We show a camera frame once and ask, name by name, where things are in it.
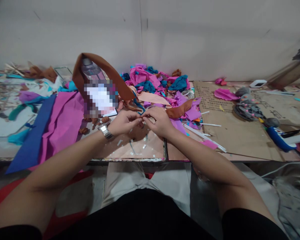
paper scrap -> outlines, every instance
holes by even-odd
[[[223,108],[222,108],[222,106],[221,106],[221,105],[219,105],[219,109],[220,109],[220,110],[222,110],[222,111],[224,112],[224,110],[223,110]]]

cardboard sheet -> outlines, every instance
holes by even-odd
[[[287,91],[300,90],[298,88],[286,88]],[[295,96],[282,96],[253,91],[251,95],[258,101],[259,107],[267,118],[277,118],[280,124],[300,126],[300,92]]]
[[[214,96],[214,91],[220,86],[209,82],[194,82],[194,86],[196,97],[202,97],[201,112],[210,111],[209,114],[202,115],[203,122],[221,125],[221,127],[204,126],[204,132],[211,134],[212,140],[225,147],[228,153],[283,161],[280,150],[259,121],[248,122],[240,118],[233,112],[234,102]],[[234,88],[229,86],[221,88],[234,91]]]

silver watch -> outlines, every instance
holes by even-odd
[[[109,132],[108,127],[107,127],[109,124],[110,124],[110,122],[106,122],[106,123],[101,124],[98,127],[98,129],[100,131],[102,131],[102,133],[106,137],[106,139],[111,139],[113,137],[113,135],[111,134],[111,132]]]

forearm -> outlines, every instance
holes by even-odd
[[[35,190],[62,189],[106,142],[101,131],[93,133],[49,158],[22,184]]]
[[[234,186],[250,185],[250,181],[238,168],[215,150],[175,129],[168,134],[167,139],[210,181]]]

cable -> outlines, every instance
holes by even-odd
[[[271,174],[271,173],[275,173],[275,172],[279,171],[280,169],[282,169],[282,168],[284,168],[285,166],[288,166],[288,165],[290,165],[290,164],[300,164],[300,162],[291,162],[291,163],[287,163],[287,164],[285,164],[285,165],[283,165],[283,166],[277,168],[276,170],[274,170],[274,171],[272,171],[272,172],[269,172],[269,173],[267,173],[267,174],[265,174],[265,175],[262,175],[261,177],[263,178],[263,177],[265,177],[265,176],[268,176],[268,175]]]

